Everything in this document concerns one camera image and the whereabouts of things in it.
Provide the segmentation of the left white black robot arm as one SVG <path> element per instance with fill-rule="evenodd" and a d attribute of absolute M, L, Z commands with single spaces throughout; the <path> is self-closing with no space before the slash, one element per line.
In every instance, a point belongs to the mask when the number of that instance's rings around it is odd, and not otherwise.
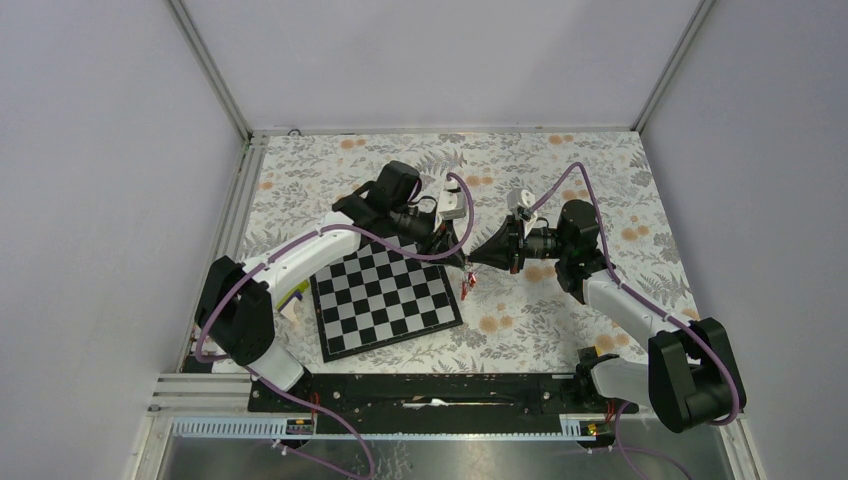
<path fill-rule="evenodd" d="M 447 174 L 434 208 L 415 205 L 419 172 L 391 161 L 378 177 L 337 200 L 316 226 L 244 262 L 227 255 L 209 267 L 195 323 L 200 332 L 194 356 L 200 363 L 230 359 L 272 389 L 288 411 L 309 401 L 307 370 L 276 338 L 274 315 L 287 294 L 332 262 L 355 253 L 370 240 L 392 249 L 389 238 L 417 245 L 394 250 L 426 263 L 453 260 L 463 265 L 462 247 L 474 224 L 474 204 L 466 182 Z"/>

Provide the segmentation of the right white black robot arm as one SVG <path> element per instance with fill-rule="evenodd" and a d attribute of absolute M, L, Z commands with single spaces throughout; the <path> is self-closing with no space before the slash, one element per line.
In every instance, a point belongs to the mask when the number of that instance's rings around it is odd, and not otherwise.
<path fill-rule="evenodd" d="M 573 386 L 575 402 L 597 412 L 612 399 L 653 410 L 670 431 L 725 425 L 747 395 L 724 326 L 713 318 L 679 318 L 627 284 L 605 254 L 594 205 L 571 200 L 554 228 L 528 227 L 517 211 L 469 256 L 474 264 L 511 274 L 529 260 L 551 260 L 560 288 L 622 327 L 647 353 L 644 363 L 615 354 L 584 360 Z"/>

